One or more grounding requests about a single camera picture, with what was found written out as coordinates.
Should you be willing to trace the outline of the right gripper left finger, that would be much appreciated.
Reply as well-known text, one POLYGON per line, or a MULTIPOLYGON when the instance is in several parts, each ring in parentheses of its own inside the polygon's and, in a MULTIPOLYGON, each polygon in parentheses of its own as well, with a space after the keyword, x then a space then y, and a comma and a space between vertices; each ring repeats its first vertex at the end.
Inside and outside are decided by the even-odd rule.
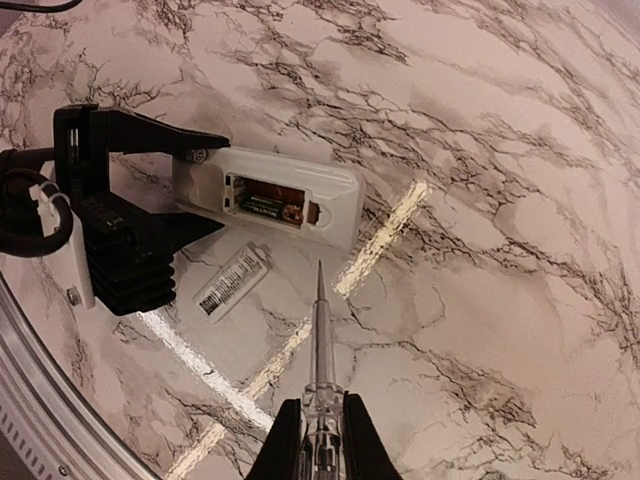
POLYGON ((301 448, 301 401, 285 400, 246 480, 295 480, 301 448))

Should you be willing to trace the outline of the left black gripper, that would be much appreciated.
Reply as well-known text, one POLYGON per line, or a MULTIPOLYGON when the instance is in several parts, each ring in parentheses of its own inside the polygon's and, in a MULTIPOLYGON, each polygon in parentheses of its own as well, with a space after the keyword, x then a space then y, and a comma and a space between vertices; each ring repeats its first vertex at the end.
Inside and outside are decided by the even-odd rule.
MULTIPOLYGON (((133 111, 96 104, 68 105, 53 116, 55 175, 71 200, 107 195, 109 152, 163 153, 185 160, 190 152, 231 145, 227 137, 175 127, 133 111)), ((224 224, 188 212, 150 213, 113 194, 112 263, 138 267, 167 261, 224 224)))

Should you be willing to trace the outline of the white battery cover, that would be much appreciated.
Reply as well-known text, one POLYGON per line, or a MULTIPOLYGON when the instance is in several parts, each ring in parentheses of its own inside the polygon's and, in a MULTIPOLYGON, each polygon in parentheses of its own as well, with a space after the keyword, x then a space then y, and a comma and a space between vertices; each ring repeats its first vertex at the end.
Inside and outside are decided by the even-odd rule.
POLYGON ((219 322, 271 271, 273 259, 266 244, 248 242, 194 295, 200 314, 219 322))

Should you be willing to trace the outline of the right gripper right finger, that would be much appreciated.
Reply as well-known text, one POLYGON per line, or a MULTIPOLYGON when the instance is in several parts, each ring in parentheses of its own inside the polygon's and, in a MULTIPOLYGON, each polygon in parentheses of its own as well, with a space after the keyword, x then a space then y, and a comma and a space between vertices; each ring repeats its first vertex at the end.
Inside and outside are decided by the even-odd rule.
POLYGON ((342 423, 348 479, 400 480, 359 394, 344 394, 342 423))

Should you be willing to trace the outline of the white remote control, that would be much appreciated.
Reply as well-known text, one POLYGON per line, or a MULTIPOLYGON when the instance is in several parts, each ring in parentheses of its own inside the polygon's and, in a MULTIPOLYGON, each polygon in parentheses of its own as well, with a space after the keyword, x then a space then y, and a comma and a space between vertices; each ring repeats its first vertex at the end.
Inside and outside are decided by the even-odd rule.
POLYGON ((341 250, 357 240, 365 182, 347 168, 239 147, 172 161, 183 210, 218 222, 258 225, 341 250))

